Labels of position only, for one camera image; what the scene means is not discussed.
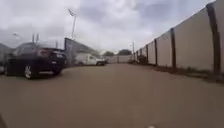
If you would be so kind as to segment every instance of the road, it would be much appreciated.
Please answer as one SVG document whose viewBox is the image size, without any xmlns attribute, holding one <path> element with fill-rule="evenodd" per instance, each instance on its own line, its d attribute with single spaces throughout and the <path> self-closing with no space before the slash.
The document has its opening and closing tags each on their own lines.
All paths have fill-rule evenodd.
<svg viewBox="0 0 224 128">
<path fill-rule="evenodd" d="M 0 76 L 8 128 L 223 128 L 223 98 L 222 85 L 125 64 Z"/>
</svg>

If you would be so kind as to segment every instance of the white van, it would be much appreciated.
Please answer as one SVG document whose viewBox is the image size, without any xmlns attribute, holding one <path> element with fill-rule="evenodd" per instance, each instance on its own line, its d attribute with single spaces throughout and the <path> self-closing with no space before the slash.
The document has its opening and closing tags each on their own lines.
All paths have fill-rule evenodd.
<svg viewBox="0 0 224 128">
<path fill-rule="evenodd" d="M 90 53 L 79 53 L 75 59 L 77 65 L 105 65 L 105 59 L 100 59 Z"/>
</svg>

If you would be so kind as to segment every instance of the cloud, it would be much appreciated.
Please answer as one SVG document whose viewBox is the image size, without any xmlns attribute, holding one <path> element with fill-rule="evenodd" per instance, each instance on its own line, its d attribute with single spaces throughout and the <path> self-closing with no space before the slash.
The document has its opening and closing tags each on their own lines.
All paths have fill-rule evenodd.
<svg viewBox="0 0 224 128">
<path fill-rule="evenodd" d="M 71 37 L 77 14 L 76 40 L 99 50 L 144 46 L 188 18 L 210 0 L 0 0 L 0 42 L 17 46 L 39 33 L 45 41 Z"/>
</svg>

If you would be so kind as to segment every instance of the tree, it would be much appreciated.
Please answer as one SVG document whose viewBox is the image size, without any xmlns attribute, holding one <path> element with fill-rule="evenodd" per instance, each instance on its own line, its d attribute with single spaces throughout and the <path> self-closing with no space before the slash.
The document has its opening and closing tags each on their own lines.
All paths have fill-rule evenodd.
<svg viewBox="0 0 224 128">
<path fill-rule="evenodd" d="M 110 51 L 106 51 L 103 55 L 104 56 L 114 56 L 114 53 L 110 52 Z"/>
<path fill-rule="evenodd" d="M 128 49 L 122 49 L 118 52 L 118 55 L 131 55 L 132 52 Z"/>
</svg>

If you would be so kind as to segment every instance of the car taillight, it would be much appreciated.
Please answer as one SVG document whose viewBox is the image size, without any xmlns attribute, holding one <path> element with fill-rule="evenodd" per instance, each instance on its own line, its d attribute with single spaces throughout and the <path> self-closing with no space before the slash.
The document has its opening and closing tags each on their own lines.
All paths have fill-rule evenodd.
<svg viewBox="0 0 224 128">
<path fill-rule="evenodd" d="M 50 51 L 46 49 L 40 49 L 37 52 L 37 56 L 39 57 L 49 57 L 49 55 L 50 55 Z"/>
</svg>

